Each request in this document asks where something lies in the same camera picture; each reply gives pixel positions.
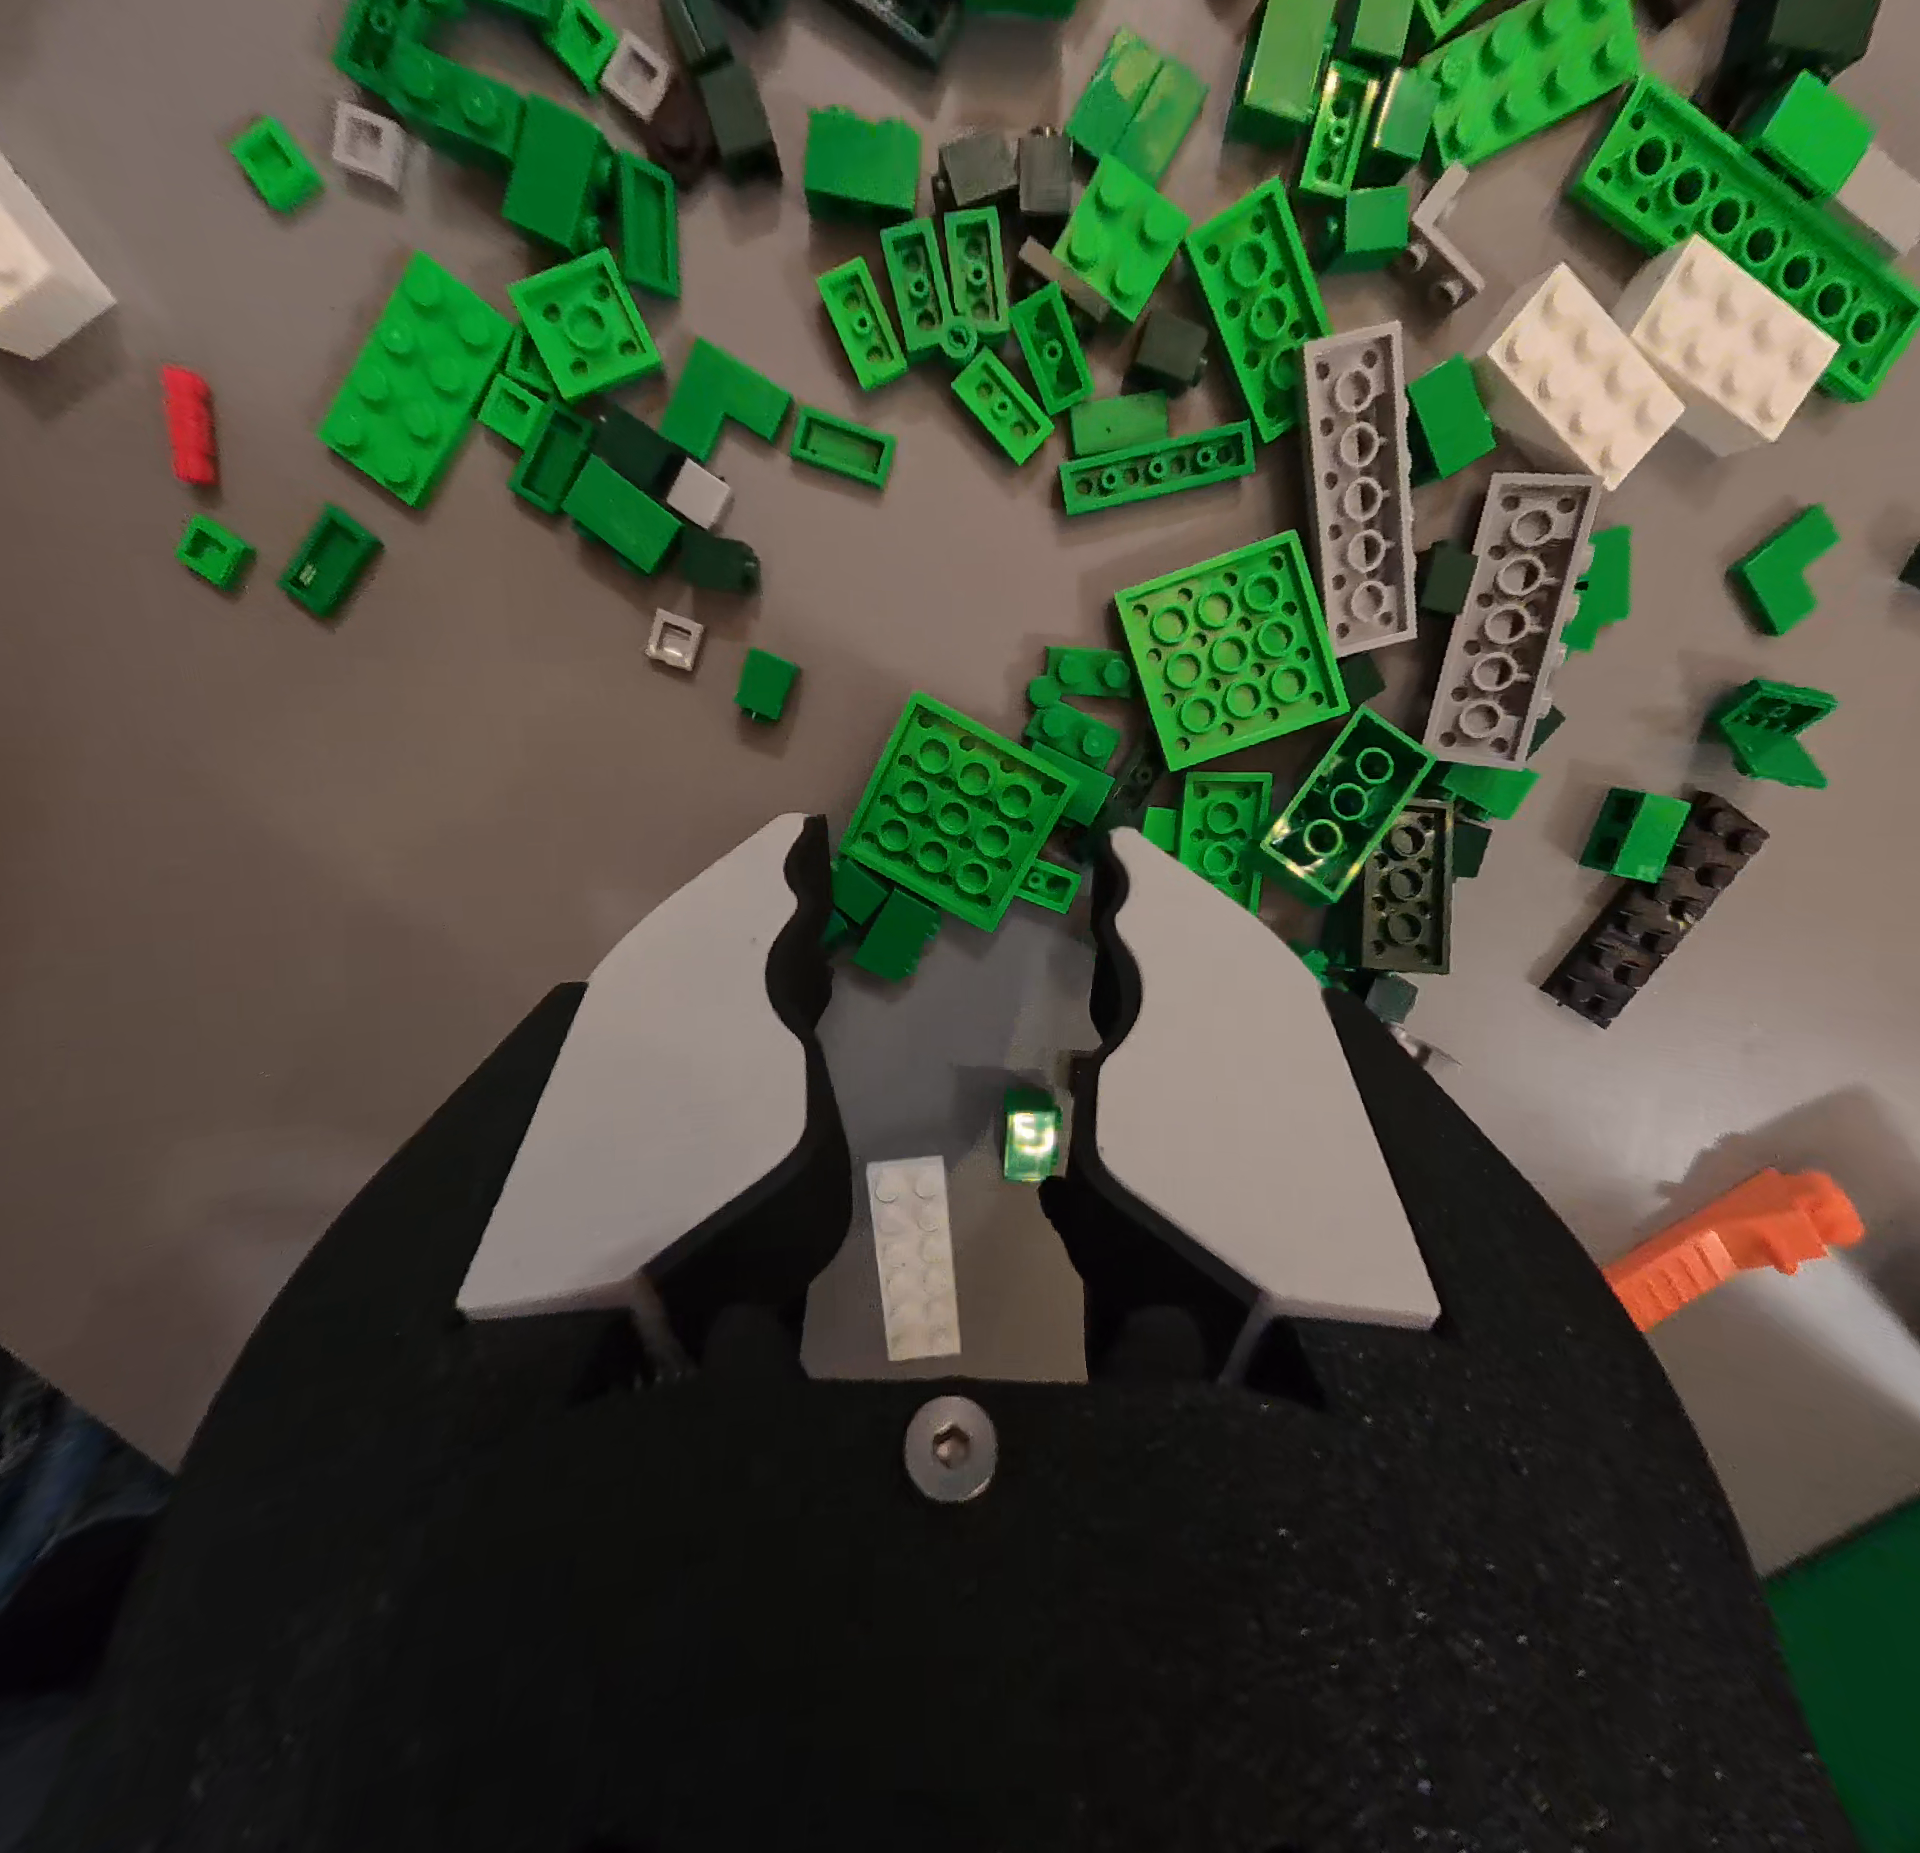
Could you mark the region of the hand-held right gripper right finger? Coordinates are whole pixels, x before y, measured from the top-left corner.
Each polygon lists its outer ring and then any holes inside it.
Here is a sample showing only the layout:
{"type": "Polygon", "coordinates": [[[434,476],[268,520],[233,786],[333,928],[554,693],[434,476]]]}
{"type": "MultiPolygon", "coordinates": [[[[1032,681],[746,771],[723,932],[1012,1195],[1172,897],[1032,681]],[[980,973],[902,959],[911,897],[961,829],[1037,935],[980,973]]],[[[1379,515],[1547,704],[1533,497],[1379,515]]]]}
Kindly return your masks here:
{"type": "Polygon", "coordinates": [[[1099,846],[1088,999],[1043,1213],[1088,1383],[1257,1385],[1275,1325],[1425,1336],[1440,1297],[1322,987],[1137,829],[1099,846]]]}

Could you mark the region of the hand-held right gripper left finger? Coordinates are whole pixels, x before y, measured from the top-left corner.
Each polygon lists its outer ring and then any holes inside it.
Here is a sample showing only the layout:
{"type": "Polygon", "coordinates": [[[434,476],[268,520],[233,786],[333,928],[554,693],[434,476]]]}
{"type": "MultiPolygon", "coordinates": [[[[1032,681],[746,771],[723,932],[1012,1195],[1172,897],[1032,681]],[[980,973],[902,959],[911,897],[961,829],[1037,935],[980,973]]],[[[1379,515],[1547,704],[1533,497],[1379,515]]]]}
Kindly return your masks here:
{"type": "Polygon", "coordinates": [[[637,1314],[703,1361],[733,1310],[803,1332],[851,1223],[821,1019],[832,846],[776,815],[593,968],[459,1286],[472,1321],[637,1314]]]}

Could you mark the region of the green square plate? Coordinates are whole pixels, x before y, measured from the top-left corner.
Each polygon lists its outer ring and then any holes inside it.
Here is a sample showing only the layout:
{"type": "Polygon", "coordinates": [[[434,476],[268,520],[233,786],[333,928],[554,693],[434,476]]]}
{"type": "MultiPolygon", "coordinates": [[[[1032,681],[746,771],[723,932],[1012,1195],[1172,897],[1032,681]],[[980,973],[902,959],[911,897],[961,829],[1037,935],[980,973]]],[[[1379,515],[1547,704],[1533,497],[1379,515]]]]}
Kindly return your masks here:
{"type": "Polygon", "coordinates": [[[914,690],[837,851],[989,933],[1073,793],[1063,762],[914,690]]]}
{"type": "Polygon", "coordinates": [[[1115,606],[1173,774],[1352,708],[1296,530],[1119,589],[1115,606]]]}

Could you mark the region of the dark grey plate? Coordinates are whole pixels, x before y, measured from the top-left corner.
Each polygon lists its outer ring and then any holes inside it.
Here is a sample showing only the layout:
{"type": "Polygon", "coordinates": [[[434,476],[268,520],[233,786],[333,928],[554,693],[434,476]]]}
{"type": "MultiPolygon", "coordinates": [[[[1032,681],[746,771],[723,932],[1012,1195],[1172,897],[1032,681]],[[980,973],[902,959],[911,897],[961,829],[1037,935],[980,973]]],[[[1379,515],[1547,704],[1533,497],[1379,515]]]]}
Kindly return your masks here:
{"type": "Polygon", "coordinates": [[[1360,881],[1360,971],[1449,976],[1452,829],[1446,797],[1413,799],[1385,828],[1360,881]]]}

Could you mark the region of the white flat plate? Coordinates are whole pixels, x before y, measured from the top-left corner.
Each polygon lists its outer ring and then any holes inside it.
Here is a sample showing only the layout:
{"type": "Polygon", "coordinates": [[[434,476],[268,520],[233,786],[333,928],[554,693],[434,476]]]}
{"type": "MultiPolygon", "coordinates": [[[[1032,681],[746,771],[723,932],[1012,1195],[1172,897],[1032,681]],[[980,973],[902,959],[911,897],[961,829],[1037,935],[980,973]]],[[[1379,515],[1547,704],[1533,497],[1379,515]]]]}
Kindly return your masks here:
{"type": "Polygon", "coordinates": [[[945,1361],[961,1350],[946,1168],[935,1155],[865,1168],[886,1361],[945,1361]]]}

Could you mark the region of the black studded brick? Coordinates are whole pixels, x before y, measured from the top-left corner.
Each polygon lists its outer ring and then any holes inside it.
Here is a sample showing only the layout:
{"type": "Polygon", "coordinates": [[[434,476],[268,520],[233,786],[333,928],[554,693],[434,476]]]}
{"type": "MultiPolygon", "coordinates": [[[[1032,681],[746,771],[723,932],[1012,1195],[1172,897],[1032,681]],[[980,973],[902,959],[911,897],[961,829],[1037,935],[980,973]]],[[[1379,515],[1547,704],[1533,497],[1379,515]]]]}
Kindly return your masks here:
{"type": "Polygon", "coordinates": [[[1539,982],[1548,1002],[1610,1027],[1690,937],[1770,834],[1715,793],[1696,793],[1655,881],[1620,877],[1617,892],[1539,982]]]}

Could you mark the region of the orange brick separator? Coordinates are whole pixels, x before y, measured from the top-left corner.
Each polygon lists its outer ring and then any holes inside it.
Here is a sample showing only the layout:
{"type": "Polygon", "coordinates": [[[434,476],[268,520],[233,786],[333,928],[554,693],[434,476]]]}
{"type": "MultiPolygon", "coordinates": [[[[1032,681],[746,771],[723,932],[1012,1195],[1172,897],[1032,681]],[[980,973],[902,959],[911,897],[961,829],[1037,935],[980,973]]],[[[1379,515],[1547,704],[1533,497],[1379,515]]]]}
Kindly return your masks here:
{"type": "Polygon", "coordinates": [[[1635,1245],[1602,1278],[1649,1332],[1743,1273],[1791,1275],[1863,1238],[1856,1203],[1831,1175],[1770,1168],[1635,1245]]]}

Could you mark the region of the long light grey plate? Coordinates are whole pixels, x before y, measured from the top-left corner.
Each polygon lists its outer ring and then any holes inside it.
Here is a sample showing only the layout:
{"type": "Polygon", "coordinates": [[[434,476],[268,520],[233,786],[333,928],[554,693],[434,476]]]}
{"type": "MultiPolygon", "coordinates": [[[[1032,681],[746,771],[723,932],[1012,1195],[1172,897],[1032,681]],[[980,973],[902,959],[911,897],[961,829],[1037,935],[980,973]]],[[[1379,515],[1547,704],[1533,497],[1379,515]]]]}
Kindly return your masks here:
{"type": "Polygon", "coordinates": [[[1299,365],[1309,544],[1338,660],[1416,633],[1399,322],[1309,339],[1299,365]]]}
{"type": "Polygon", "coordinates": [[[1592,475],[1499,473],[1473,572],[1439,662],[1423,745],[1436,762],[1517,767],[1532,750],[1562,632],[1590,562],[1603,486],[1592,475]]]}

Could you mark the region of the pile of green bricks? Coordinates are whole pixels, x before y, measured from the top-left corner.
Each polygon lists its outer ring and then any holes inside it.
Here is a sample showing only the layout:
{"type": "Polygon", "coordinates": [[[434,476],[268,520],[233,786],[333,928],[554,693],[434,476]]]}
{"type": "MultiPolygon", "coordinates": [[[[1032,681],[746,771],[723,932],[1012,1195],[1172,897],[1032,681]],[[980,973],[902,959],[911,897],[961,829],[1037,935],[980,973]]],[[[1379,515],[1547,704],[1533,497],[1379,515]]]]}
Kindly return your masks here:
{"type": "MultiPolygon", "coordinates": [[[[733,487],[710,468],[727,431],[785,440],[796,465],[885,490],[893,435],[798,404],[703,336],[656,420],[616,402],[662,369],[640,302],[682,294],[682,193],[710,166],[781,182],[770,113],[723,16],[766,24],[781,2],[662,0],[677,79],[640,127],[597,91],[617,29],[593,0],[348,0],[335,70],[410,141],[499,182],[502,221],[538,263],[496,307],[412,254],[319,444],[422,508],[486,425],[517,447],[521,504],[568,520],[617,569],[727,597],[758,591],[754,549],[726,533],[733,487]]],[[[1079,5],[837,2],[926,66],[969,14],[1059,23],[1079,5]]],[[[1555,673],[1523,765],[1446,763],[1423,745],[1491,476],[1562,475],[1491,423],[1469,356],[1554,264],[1612,317],[1651,258],[1701,234],[1836,337],[1800,405],[1873,400],[1915,339],[1915,276],[1901,271],[1915,172],[1839,77],[1866,55],[1882,6],[1250,0],[1222,140],[1277,167],[1204,221],[1170,198],[1167,177],[1206,81],[1127,27],[1063,125],[959,132],[928,175],[914,122],[808,113],[806,211],[876,232],[876,263],[851,255],[813,277],[854,387],[940,369],[1015,468],[1063,435],[1066,517],[1233,486],[1260,447],[1296,440],[1306,494],[1290,530],[1322,593],[1302,350],[1379,322],[1404,332],[1416,633],[1338,660],[1346,718],[1185,773],[1162,762],[1119,623],[1115,644],[1045,647],[1008,739],[1063,762],[1074,793],[1012,904],[1071,911],[1074,865],[1132,828],[1247,913],[1268,887],[1320,911],[1322,937],[1299,951],[1309,971],[1405,1019],[1416,976],[1357,966],[1366,862],[1399,809],[1446,797],[1452,892],[1473,877],[1562,719],[1555,673]]],[[[1631,569],[1631,530],[1595,517],[1564,660],[1631,613],[1631,569]]],[[[823,945],[849,945],[856,968],[908,978],[945,917],[833,858],[823,945]]]]}

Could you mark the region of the person's jeans leg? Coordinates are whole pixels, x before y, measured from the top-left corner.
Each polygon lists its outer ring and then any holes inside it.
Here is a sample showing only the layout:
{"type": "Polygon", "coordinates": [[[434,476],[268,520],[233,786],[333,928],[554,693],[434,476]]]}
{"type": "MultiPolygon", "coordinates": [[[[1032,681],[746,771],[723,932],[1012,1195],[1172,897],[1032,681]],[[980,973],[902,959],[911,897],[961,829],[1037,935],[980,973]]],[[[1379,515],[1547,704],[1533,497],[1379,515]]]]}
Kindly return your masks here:
{"type": "Polygon", "coordinates": [[[2,1357],[5,1747],[84,1696],[173,1476],[2,1357]]]}

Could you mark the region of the white brick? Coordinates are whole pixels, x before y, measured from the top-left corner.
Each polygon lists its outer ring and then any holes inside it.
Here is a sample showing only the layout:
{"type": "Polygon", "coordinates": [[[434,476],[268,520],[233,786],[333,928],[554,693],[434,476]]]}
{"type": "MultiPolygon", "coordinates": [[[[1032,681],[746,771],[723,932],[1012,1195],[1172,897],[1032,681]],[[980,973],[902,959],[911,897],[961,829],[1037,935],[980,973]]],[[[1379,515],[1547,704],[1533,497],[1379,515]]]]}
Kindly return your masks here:
{"type": "Polygon", "coordinates": [[[2,159],[2,354],[40,362],[115,304],[32,187],[2,159]]]}
{"type": "Polygon", "coordinates": [[[1776,441],[1839,354],[1701,234],[1651,258],[1612,320],[1679,398],[1676,431],[1718,458],[1776,441]]]}
{"type": "Polygon", "coordinates": [[[1502,304],[1469,365],[1491,423],[1530,461],[1608,494],[1685,410],[1567,263],[1502,304]]]}

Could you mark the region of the small red brick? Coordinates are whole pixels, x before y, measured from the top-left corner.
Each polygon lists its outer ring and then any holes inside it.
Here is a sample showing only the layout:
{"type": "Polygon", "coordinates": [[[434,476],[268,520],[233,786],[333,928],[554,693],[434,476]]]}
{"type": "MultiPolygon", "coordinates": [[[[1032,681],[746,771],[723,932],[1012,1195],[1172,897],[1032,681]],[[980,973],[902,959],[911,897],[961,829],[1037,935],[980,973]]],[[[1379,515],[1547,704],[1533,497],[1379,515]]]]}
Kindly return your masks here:
{"type": "Polygon", "coordinates": [[[188,487],[219,487],[219,436],[209,382],[183,365],[161,365],[157,377],[169,473],[188,487]]]}

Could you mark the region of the green baseplate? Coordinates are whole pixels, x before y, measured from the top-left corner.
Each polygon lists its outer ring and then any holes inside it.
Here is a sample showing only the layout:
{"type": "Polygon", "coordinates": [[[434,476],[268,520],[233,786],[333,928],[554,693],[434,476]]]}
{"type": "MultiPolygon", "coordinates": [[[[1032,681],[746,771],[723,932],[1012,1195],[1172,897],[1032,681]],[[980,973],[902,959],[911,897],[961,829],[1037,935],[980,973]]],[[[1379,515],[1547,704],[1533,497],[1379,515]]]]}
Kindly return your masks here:
{"type": "Polygon", "coordinates": [[[1856,1840],[1917,1847],[1917,1503],[1762,1579],[1794,1694],[1856,1840]]]}

